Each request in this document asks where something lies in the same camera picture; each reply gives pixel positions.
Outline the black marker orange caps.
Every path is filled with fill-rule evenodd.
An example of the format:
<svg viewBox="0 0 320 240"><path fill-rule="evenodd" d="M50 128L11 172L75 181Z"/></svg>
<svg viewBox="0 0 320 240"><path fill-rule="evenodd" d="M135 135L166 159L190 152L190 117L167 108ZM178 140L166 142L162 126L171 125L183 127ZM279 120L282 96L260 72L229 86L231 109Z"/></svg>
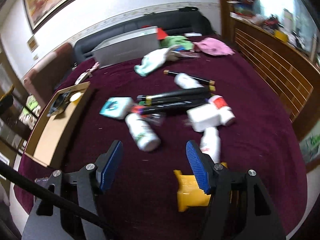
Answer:
<svg viewBox="0 0 320 240"><path fill-rule="evenodd" d="M202 85L211 85L211 86L215 85L214 80L207 80L207 79L203 79L201 77L196 77L196 76L188 75L185 73L177 73L177 72L170 71L168 69L164 70L163 74L168 75L168 76L174 76L174 77L176 77L178 75L187 75L187 76L191 77L192 79L198 81Z"/></svg>

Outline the black marker green cap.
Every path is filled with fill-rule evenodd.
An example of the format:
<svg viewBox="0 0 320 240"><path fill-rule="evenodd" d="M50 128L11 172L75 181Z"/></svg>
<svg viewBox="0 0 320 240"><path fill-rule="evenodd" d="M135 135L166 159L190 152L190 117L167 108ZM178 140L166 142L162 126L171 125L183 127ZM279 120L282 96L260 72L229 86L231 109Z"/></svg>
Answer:
<svg viewBox="0 0 320 240"><path fill-rule="evenodd" d="M150 99L150 100L140 101L140 102L138 102L138 104L144 105L144 106L153 106L153 105L161 105L161 104L166 104L166 103L207 99L210 96L211 96L211 94L173 96L173 97L162 98L162 99Z"/></svg>

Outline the teal cartoon tissue pack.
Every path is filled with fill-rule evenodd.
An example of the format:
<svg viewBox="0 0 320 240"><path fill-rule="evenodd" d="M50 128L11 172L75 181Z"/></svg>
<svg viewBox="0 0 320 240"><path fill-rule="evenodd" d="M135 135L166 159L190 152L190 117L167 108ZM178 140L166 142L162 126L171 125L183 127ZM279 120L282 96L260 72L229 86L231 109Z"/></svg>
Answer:
<svg viewBox="0 0 320 240"><path fill-rule="evenodd" d="M105 102L99 114L108 118L123 120L133 104L134 101L131 97L111 97Z"/></svg>

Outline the small white red-label bottle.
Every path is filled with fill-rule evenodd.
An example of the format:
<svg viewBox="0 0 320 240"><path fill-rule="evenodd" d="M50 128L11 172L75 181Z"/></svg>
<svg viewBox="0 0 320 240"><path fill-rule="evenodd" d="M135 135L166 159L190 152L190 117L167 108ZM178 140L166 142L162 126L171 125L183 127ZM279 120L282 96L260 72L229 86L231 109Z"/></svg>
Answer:
<svg viewBox="0 0 320 240"><path fill-rule="evenodd" d="M220 162L221 140L216 127L208 127L204 130L200 141L200 150L209 155L214 163Z"/></svg>

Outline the wooden brick-pattern counter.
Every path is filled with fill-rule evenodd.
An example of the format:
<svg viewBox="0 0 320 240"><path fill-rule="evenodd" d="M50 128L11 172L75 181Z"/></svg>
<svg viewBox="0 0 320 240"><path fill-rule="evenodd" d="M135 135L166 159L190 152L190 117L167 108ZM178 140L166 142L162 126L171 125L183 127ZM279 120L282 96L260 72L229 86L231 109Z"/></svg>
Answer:
<svg viewBox="0 0 320 240"><path fill-rule="evenodd" d="M222 37L280 97L297 139L303 140L319 121L319 69L260 27L232 18L228 1L220 0Z"/></svg>

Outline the white green-label bottle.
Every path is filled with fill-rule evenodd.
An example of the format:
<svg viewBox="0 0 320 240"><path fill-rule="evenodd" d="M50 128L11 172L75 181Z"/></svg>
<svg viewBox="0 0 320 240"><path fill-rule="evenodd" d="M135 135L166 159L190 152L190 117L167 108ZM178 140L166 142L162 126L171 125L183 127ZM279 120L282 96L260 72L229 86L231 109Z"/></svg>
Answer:
<svg viewBox="0 0 320 240"><path fill-rule="evenodd" d="M199 81L193 79L191 76L185 74L185 73L180 73L175 76L174 82L176 85L183 89L193 89L193 88L201 88L203 85L199 83Z"/></svg>

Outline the white teal-cuff glove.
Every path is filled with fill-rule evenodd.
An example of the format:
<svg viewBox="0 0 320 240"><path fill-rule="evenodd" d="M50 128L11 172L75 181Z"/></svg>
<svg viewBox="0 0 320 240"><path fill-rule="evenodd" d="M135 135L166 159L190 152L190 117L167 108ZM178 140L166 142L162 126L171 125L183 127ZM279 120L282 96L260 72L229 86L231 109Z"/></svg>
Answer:
<svg viewBox="0 0 320 240"><path fill-rule="evenodd" d="M182 57L182 54L179 51L176 51L178 46L171 46L169 48L162 48L154 50L146 54L140 65L134 66L135 72L142 76L146 77L161 66L167 61L177 61Z"/></svg>

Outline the black snack bag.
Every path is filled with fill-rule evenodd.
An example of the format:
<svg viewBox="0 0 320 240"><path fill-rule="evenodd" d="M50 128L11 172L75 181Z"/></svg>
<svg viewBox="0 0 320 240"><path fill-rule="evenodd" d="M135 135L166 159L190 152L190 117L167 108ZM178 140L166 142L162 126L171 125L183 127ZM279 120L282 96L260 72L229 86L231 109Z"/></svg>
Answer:
<svg viewBox="0 0 320 240"><path fill-rule="evenodd" d="M59 94L57 99L52 103L49 109L49 112L47 114L47 117L51 117L51 116L55 116L63 113L69 104L70 97L71 97L71 90L65 93Z"/></svg>

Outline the yellow lidded cup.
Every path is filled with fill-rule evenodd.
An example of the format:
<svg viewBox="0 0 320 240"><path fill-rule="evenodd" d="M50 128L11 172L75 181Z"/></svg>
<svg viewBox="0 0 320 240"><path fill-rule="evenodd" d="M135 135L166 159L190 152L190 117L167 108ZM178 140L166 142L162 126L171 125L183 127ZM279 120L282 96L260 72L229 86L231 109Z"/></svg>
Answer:
<svg viewBox="0 0 320 240"><path fill-rule="evenodd" d="M70 97L69 101L75 103L82 97L82 95L82 92L76 92Z"/></svg>

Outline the black marker purple cap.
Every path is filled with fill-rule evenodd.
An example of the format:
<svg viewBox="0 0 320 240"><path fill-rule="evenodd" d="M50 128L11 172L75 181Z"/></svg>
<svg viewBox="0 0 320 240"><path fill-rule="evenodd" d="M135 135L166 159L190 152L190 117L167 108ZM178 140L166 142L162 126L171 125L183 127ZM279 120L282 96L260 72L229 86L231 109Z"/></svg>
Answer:
<svg viewBox="0 0 320 240"><path fill-rule="evenodd" d="M137 113L139 115L175 113L179 111L186 111L188 109L204 105L205 103L207 103L207 99L179 101L153 106L136 105L130 109L130 113Z"/></svg>

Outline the pink floral cloth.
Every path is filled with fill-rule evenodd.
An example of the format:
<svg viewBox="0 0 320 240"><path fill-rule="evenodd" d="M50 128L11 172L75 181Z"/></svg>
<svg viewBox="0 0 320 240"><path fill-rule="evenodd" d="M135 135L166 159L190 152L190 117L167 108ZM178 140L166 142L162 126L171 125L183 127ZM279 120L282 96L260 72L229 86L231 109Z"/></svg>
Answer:
<svg viewBox="0 0 320 240"><path fill-rule="evenodd" d="M196 49L211 56L234 55L235 52L224 42L215 38L205 38L200 42L194 42Z"/></svg>

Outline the gold foil snack packet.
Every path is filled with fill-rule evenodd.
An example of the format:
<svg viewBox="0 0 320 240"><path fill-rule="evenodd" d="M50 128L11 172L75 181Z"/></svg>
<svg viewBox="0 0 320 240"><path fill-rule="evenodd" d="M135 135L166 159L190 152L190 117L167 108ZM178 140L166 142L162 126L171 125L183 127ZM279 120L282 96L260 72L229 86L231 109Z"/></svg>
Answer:
<svg viewBox="0 0 320 240"><path fill-rule="evenodd" d="M178 181L177 206L179 212L184 212L189 207L206 207L211 195L204 193L199 188L194 175L183 175L180 170L174 170Z"/></svg>

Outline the white tube bottle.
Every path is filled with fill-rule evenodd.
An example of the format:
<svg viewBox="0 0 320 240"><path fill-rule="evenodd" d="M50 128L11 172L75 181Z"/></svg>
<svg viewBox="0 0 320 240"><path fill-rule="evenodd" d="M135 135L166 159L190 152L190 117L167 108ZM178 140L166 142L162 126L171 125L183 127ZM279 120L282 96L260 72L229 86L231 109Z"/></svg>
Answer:
<svg viewBox="0 0 320 240"><path fill-rule="evenodd" d="M140 115L131 113L127 115L125 122L131 137L141 151L151 152L160 145L161 140Z"/></svg>

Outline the brown cardboard tray box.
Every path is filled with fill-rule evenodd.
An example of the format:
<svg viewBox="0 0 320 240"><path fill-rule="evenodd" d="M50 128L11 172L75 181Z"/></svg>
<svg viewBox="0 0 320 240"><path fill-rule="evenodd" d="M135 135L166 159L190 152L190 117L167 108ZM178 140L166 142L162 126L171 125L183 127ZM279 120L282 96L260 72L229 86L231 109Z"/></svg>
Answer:
<svg viewBox="0 0 320 240"><path fill-rule="evenodd" d="M48 117L52 103L65 92L71 92L71 94L79 92L81 96L75 102L69 102L63 113ZM43 167L59 169L75 125L92 92L90 82L58 90L41 113L24 154Z"/></svg>

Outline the black marker yellow cap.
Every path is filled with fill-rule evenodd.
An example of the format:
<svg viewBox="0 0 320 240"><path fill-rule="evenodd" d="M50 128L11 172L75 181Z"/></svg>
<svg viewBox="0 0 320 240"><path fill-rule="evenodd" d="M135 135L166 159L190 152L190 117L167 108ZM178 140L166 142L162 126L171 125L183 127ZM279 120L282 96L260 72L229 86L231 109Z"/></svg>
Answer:
<svg viewBox="0 0 320 240"><path fill-rule="evenodd" d="M138 95L137 100L138 101L156 100L156 99L162 99L162 98L168 98L168 97L174 97L174 96L196 95L196 94L214 92L214 91L216 91L215 86L209 85L208 87L180 89L180 90L175 90L175 91L165 92L165 93L160 93L155 95Z"/></svg>

